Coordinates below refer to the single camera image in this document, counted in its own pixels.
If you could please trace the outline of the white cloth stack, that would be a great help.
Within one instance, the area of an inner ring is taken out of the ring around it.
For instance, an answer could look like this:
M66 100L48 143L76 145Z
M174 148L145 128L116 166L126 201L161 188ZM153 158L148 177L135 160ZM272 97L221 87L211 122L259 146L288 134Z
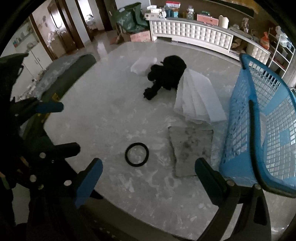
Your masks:
M178 84L174 111L194 123L227 120L209 78L188 68Z

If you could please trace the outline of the green plastic bag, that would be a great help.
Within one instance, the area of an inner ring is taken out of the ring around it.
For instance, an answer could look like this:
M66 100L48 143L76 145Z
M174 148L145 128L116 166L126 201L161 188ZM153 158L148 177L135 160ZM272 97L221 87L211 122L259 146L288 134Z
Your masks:
M118 9L113 18L126 32L139 33L149 28L142 13L141 3L136 2Z

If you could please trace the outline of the cardboard box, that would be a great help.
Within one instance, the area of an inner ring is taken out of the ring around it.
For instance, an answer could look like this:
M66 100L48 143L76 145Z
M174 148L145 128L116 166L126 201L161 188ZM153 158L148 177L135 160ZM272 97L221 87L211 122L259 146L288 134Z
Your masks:
M150 42L151 34L150 31L142 31L139 33L123 33L123 39L125 42Z

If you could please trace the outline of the cream ceramic jar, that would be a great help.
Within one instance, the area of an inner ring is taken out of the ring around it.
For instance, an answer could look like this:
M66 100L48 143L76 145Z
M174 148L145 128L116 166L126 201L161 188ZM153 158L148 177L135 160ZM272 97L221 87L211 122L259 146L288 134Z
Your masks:
M229 18L223 15L220 15L218 17L218 26L224 29L228 29L228 25L229 25Z

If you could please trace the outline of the grey stained rag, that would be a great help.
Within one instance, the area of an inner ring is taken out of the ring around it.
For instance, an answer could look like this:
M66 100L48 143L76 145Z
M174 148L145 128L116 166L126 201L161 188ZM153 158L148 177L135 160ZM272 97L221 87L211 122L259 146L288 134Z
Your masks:
M213 135L213 130L169 127L177 177L195 176L195 162L199 158L205 159L210 164Z

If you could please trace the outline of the white metal shelf rack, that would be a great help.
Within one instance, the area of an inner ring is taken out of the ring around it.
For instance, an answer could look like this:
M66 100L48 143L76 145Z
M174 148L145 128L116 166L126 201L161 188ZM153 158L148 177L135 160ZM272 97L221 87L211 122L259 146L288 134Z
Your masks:
M269 60L267 66L281 78L284 78L292 63L295 47L280 26L271 27L269 37Z

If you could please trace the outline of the pink drawer box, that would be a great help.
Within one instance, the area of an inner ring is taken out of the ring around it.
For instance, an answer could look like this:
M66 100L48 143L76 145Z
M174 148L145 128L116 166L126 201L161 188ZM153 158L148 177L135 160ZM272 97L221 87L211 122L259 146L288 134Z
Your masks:
M211 24L211 25L219 25L219 20L216 18L213 18L211 16L208 15L199 15L197 14L197 21L206 23L206 24Z

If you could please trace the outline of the blue plastic laundry basket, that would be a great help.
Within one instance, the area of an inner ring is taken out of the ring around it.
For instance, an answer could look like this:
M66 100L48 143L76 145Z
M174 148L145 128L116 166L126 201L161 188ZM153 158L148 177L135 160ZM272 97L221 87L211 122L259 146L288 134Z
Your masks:
M239 58L219 171L240 186L295 198L295 96L266 65Z

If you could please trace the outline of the orange bag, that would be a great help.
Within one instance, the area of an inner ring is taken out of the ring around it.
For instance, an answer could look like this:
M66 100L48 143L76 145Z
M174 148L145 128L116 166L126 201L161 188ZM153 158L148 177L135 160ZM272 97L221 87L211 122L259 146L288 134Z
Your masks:
M264 32L264 36L260 39L260 45L264 49L269 50L269 34L268 34L268 32Z

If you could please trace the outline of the grey upholstered chair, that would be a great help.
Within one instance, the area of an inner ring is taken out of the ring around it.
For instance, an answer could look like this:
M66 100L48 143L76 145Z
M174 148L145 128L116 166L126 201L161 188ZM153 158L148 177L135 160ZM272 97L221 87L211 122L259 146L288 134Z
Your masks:
M62 98L71 86L94 64L92 54L74 54L53 61L29 97L51 100L54 95Z

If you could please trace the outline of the white tufted tv cabinet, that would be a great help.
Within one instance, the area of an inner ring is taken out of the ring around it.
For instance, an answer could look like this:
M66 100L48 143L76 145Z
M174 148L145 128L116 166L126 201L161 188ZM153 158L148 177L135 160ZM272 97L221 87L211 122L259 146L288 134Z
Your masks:
M239 52L231 49L231 45L240 39L241 43L246 43L246 54L263 64L267 63L270 56L268 50L238 32L198 21L177 18L155 19L149 20L149 26L152 41L158 37L170 38L175 42L206 48L238 60Z

